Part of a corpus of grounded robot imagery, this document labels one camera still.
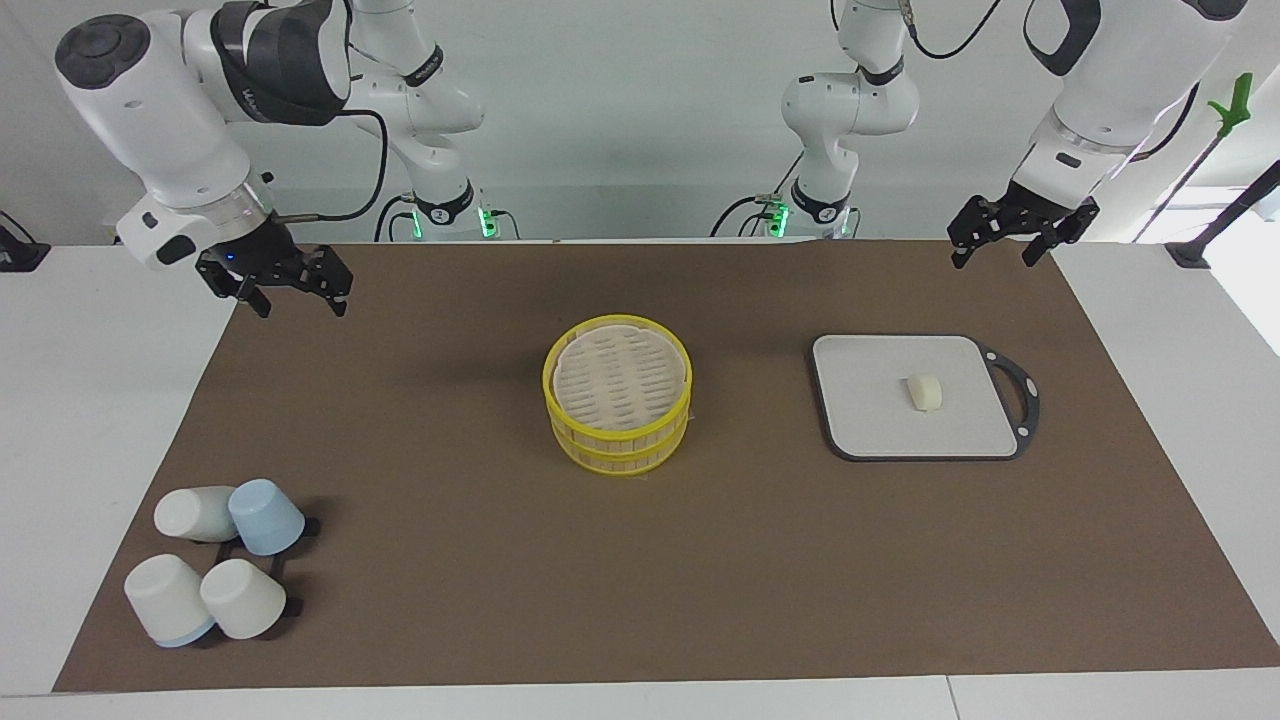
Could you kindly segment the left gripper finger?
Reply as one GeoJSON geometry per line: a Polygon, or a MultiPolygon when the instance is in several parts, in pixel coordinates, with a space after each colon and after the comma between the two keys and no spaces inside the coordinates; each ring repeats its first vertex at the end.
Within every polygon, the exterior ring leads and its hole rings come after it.
{"type": "Polygon", "coordinates": [[[1002,209],[1000,201],[988,200],[980,195],[969,197],[960,208],[947,225],[952,245],[951,263],[955,269],[963,269],[978,249],[1004,237],[998,222],[998,214],[1002,209]]]}
{"type": "Polygon", "coordinates": [[[1060,222],[1042,223],[1039,233],[1021,251],[1024,265],[1034,266],[1046,254],[1060,245],[1076,243],[1091,228],[1098,214],[1100,205],[1096,200],[1085,199],[1075,211],[1060,222]]]}

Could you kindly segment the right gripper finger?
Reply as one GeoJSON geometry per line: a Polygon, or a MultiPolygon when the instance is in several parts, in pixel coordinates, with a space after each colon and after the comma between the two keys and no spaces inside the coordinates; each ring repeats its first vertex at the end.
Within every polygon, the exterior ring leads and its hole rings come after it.
{"type": "Polygon", "coordinates": [[[202,252],[198,256],[196,260],[196,272],[216,297],[233,299],[239,304],[246,304],[262,319],[270,316],[273,305],[259,288],[253,275],[237,278],[209,252],[202,252]]]}
{"type": "Polygon", "coordinates": [[[353,278],[334,247],[316,247],[302,255],[300,290],[323,299],[338,318],[347,314],[353,278]]]}

